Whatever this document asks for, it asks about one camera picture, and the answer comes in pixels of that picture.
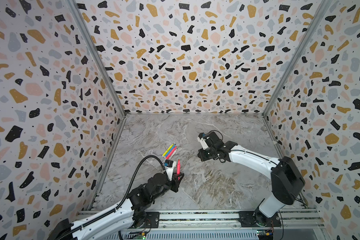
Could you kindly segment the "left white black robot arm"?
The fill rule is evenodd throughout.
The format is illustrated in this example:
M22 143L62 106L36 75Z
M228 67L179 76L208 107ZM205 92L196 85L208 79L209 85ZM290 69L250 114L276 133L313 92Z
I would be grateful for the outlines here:
M169 180L167 174L158 173L127 194L119 202L87 218L58 223L48 237L49 240L100 240L130 227L137 228L147 218L148 209L157 198L166 192L178 192L184 173L174 174Z

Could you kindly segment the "bright pink highlighter pen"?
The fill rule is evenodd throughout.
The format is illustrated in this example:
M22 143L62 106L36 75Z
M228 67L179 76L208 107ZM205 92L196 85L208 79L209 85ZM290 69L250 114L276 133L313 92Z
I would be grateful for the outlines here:
M177 161L177 176L178 176L178 180L180 179L180 174L181 174L181 163L180 160Z

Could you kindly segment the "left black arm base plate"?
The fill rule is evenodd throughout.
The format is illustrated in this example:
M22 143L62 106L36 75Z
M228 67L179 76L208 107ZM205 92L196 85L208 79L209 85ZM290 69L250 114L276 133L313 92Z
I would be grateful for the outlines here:
M160 212L139 212L133 215L132 228L157 229L159 227Z

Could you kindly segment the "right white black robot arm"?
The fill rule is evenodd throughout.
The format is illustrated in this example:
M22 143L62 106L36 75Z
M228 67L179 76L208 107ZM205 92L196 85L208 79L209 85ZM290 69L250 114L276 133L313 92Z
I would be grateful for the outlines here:
M198 141L198 158L219 160L246 166L270 179L271 194L258 205L250 217L246 218L248 225L266 226L267 223L284 206L291 206L305 186L305 180L294 161L284 156L281 159L268 157L250 151L235 142L223 142L215 131L200 133Z

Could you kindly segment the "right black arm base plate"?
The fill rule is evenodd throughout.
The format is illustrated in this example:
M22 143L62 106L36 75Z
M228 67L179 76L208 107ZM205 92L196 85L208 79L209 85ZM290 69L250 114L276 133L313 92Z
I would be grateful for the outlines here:
M258 211L239 211L239 222L242 228L282 226L278 213L275 213L271 218L267 218Z

